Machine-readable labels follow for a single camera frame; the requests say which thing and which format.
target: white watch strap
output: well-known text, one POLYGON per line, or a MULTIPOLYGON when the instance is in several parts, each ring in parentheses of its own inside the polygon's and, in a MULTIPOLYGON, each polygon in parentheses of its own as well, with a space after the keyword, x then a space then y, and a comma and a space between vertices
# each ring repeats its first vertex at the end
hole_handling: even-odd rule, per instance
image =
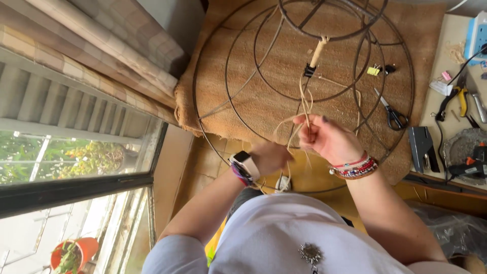
POLYGON ((252 176, 252 179, 254 181, 257 181, 261 177, 261 173, 259 172, 259 169, 252 160, 252 157, 249 157, 245 161, 243 161, 242 165, 247 170, 249 175, 252 176))

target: black-handled scissors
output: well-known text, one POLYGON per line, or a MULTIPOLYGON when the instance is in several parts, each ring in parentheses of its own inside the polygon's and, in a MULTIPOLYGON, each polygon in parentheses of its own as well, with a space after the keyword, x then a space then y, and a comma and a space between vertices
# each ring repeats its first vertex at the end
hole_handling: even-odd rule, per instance
MULTIPOLYGON (((380 96, 379 91, 374 88, 375 92, 377 93, 378 96, 380 96)), ((384 99, 384 97, 380 96, 380 101, 382 104, 384 104, 384 107, 386 108, 387 111, 387 124, 389 127, 393 130, 399 131, 402 129, 405 129, 408 126, 408 118, 399 111, 393 109, 384 99)))

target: orange flower pot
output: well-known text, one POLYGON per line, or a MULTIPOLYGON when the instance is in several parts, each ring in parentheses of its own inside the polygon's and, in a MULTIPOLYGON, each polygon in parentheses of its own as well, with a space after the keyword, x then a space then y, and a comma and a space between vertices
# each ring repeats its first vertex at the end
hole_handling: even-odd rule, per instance
MULTIPOLYGON (((75 240, 68 240, 68 243, 73 243, 75 240)), ((58 244, 54 250, 61 248, 64 242, 58 244)), ((81 252, 81 263, 79 264, 78 271, 85 266, 85 264, 92 259, 95 253, 98 251, 98 241, 95 238, 86 237, 79 239, 76 244, 81 252)), ((51 253, 51 269, 55 270, 61 262, 61 249, 51 253)))

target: pink binder clip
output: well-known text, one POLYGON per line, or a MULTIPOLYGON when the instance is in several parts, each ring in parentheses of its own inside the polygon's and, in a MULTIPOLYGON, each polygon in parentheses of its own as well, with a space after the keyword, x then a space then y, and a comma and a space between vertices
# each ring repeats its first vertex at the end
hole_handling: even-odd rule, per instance
POLYGON ((445 79, 446 81, 450 81, 451 80, 451 75, 450 73, 448 73, 448 71, 444 71, 441 73, 441 76, 443 77, 443 79, 445 79))

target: white t-shirt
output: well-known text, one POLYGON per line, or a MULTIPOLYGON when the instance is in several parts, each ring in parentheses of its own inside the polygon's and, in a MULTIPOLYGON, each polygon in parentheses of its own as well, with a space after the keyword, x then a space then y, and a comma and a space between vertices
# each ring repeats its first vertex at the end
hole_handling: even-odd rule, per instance
POLYGON ((273 194, 253 198, 233 214, 209 268, 200 241, 172 235, 154 246, 142 274, 312 274, 299 253, 305 243, 321 251, 319 274, 468 273, 442 262, 404 266, 321 201, 273 194))

